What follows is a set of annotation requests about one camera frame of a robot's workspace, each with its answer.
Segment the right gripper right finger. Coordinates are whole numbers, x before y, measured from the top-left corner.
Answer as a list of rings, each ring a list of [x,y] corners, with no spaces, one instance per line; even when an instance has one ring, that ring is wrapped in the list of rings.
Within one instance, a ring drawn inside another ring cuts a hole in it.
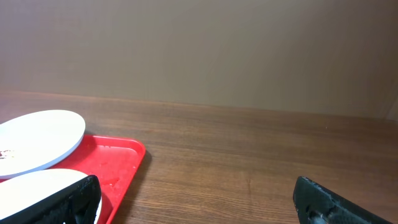
[[[300,224],[391,224],[304,176],[297,178],[293,201]]]

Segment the red plastic tray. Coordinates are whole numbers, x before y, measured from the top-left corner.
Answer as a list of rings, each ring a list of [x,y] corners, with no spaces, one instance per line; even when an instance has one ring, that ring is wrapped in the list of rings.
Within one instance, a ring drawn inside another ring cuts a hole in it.
[[[71,169],[97,176],[102,198],[97,223],[111,223],[145,153],[144,145],[133,139],[84,135],[68,157],[47,169]]]

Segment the white plate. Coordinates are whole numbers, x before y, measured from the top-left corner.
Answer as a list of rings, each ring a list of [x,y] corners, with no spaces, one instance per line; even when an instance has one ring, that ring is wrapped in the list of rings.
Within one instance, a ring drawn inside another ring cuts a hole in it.
[[[43,200],[89,175],[71,169],[47,169],[1,183],[1,220]],[[95,223],[100,219],[102,198]]]
[[[84,118],[68,110],[25,114],[1,124],[1,178],[47,169],[82,142]]]

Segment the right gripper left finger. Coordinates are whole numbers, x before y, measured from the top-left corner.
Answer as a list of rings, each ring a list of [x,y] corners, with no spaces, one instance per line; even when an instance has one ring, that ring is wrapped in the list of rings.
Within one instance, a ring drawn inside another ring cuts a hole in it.
[[[1,220],[1,224],[94,224],[101,188],[89,175],[43,200]]]

